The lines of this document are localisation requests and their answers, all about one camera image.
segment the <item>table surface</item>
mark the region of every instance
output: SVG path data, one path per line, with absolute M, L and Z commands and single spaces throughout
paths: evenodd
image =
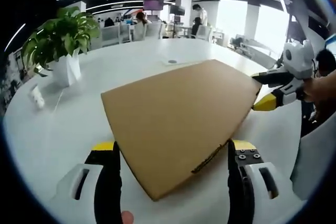
M 170 59 L 178 64 L 169 64 Z M 113 139 L 100 98 L 102 92 L 207 59 L 217 59 L 247 75 L 265 71 L 255 62 L 203 40 L 162 39 L 115 45 L 82 55 L 81 80 L 69 88 L 57 87 L 51 76 L 33 77 L 19 88 L 4 117 L 9 150 L 28 188 L 45 204 L 56 193 L 58 181 L 83 163 L 93 146 Z M 41 111 L 28 97 L 35 84 L 46 102 Z M 263 87 L 257 100 L 269 91 Z M 265 162 L 273 162 L 289 178 L 300 129 L 301 104 L 297 101 L 271 112 L 251 111 L 234 138 L 252 142 Z M 226 223 L 229 196 L 225 152 L 202 176 L 158 202 L 146 195 L 121 158 L 122 210 L 133 212 L 137 224 Z

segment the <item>green leaves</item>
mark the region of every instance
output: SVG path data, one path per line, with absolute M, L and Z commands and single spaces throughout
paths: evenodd
M 99 24 L 92 14 L 80 13 L 78 7 L 61 8 L 57 18 L 46 21 L 30 36 L 22 52 L 27 62 L 48 70 L 48 63 L 73 55 L 77 48 L 87 53 L 90 39 L 99 35 Z

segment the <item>white column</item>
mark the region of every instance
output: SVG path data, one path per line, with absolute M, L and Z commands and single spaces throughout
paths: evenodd
M 73 3 L 71 5 L 68 5 L 67 7 L 74 7 L 74 6 L 77 6 L 81 13 L 86 12 L 86 3 L 84 3 L 83 1 Z
M 256 36 L 260 6 L 247 5 L 246 22 L 244 35 L 246 38 L 254 39 Z
M 175 5 L 185 8 L 185 14 L 184 16 L 181 16 L 181 22 L 184 26 L 190 26 L 190 14 L 192 9 L 191 0 L 176 0 Z

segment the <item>brown cardboard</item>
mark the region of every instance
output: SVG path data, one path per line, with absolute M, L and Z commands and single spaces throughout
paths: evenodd
M 251 77 L 210 60 L 101 97 L 126 162 L 147 194 L 158 200 L 219 151 L 250 111 L 259 89 Z

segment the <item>desk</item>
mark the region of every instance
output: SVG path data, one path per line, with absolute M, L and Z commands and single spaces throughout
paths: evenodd
M 189 63 L 165 65 L 162 59 L 171 57 Z M 51 77 L 33 77 L 19 88 L 4 117 L 10 153 L 28 188 L 45 204 L 55 194 L 58 181 L 83 163 L 94 145 L 113 139 L 100 98 L 102 92 L 207 59 L 220 60 L 247 75 L 266 70 L 203 40 L 163 39 L 120 44 L 81 55 L 81 80 L 69 88 L 59 89 Z M 35 84 L 46 102 L 42 111 L 36 111 L 28 98 Z M 269 89 L 263 87 L 258 99 L 267 92 Z M 255 144 L 264 161 L 273 162 L 287 177 L 299 145 L 300 105 L 297 101 L 272 112 L 251 111 L 235 135 Z M 146 195 L 121 158 L 121 209 L 133 212 L 136 224 L 226 223 L 229 196 L 225 154 L 224 150 L 201 176 L 158 202 Z

